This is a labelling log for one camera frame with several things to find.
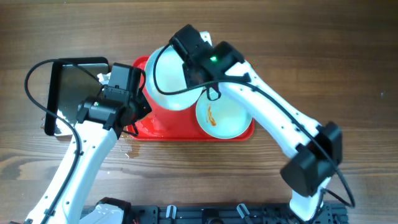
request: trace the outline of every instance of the orange food scrap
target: orange food scrap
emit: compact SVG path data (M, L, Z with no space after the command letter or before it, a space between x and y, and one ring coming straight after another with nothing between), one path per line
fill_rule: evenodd
M207 109L207 115L209 117L210 123L212 126L216 126L216 121L214 120L214 118L211 116L211 105L209 106L209 108Z

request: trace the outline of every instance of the wood grain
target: wood grain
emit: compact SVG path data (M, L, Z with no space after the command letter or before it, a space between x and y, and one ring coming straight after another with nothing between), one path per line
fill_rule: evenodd
M344 132L340 166L358 207L351 223L398 223L398 13L392 1L3 1L0 5L0 223L23 221L70 139L44 134L23 91L48 58L105 56L131 63L185 24L227 40L275 91ZM30 81L47 103L50 65ZM257 125L239 143L121 138L87 199L134 205L288 202L287 162ZM330 188L344 191L334 178Z

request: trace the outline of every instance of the black mounting base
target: black mounting base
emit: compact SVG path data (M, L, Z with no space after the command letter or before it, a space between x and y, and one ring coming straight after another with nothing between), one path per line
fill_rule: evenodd
M254 224L301 224L289 209L287 203L269 203L263 206L247 206L250 219ZM94 210L94 207L83 209L82 217ZM132 206L129 218L140 224L212 224L219 218L223 224L245 224L234 206L226 207L177 207L175 220L166 218L167 207ZM348 224L347 209L339 203L324 203L321 214L314 224Z

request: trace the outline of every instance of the red tray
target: red tray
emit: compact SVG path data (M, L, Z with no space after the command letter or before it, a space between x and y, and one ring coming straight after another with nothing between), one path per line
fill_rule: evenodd
M145 69L148 56L138 58L132 66ZM131 136L139 141L244 141L250 138L254 132L254 120L250 126L240 136L232 139L217 139L202 130L199 126L195 107L196 103L191 107L182 111L167 110L159 106L148 95L146 88L144 94L152 107L150 112L144 119L136 123L138 136ZM127 127L128 131L134 132L131 125Z

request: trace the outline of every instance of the wooden table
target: wooden table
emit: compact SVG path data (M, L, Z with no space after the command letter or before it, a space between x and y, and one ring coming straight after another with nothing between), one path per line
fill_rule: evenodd
M44 113L23 89L30 67L48 58L85 56L131 63L189 23L209 31L216 43L232 43L300 111L342 127L340 167L358 204L349 210L351 223L398 223L396 2L77 2L5 0L0 6L0 222L25 219L70 140L48 137L40 128ZM30 81L44 105L49 80L47 65ZM288 202L291 190L279 175L287 161L259 125L239 143L123 136L86 204L105 196L133 205ZM345 196L336 177L330 189Z

